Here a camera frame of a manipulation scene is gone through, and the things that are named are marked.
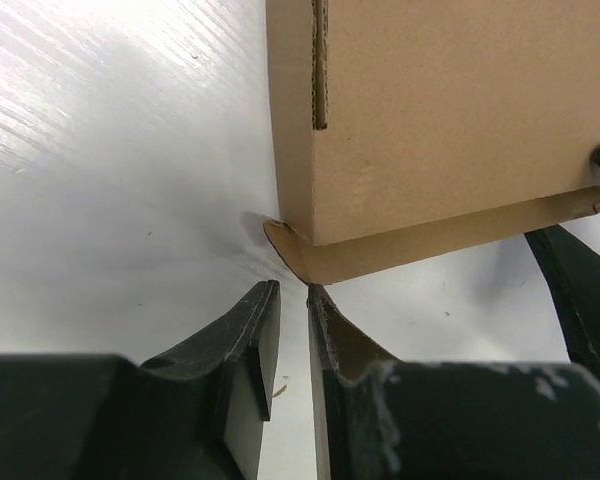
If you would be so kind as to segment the brown cardboard box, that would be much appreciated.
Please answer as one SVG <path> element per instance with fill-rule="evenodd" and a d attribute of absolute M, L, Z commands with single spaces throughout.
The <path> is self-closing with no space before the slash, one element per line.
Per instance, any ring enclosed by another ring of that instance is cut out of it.
<path fill-rule="evenodd" d="M 280 206 L 333 284 L 600 213 L 600 1 L 269 1 Z"/>

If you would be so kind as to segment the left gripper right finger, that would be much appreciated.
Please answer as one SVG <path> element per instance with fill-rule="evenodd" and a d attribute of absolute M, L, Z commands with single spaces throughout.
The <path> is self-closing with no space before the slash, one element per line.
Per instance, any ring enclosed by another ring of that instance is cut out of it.
<path fill-rule="evenodd" d="M 576 364 L 406 362 L 308 289 L 322 479 L 600 479 L 600 382 Z"/>

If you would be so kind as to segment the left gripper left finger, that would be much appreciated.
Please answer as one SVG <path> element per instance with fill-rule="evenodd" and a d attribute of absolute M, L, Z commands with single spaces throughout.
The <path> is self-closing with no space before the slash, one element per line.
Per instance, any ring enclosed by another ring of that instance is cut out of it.
<path fill-rule="evenodd" d="M 254 479 L 271 417 L 281 298 L 256 283 L 141 364 L 0 354 L 0 479 Z"/>

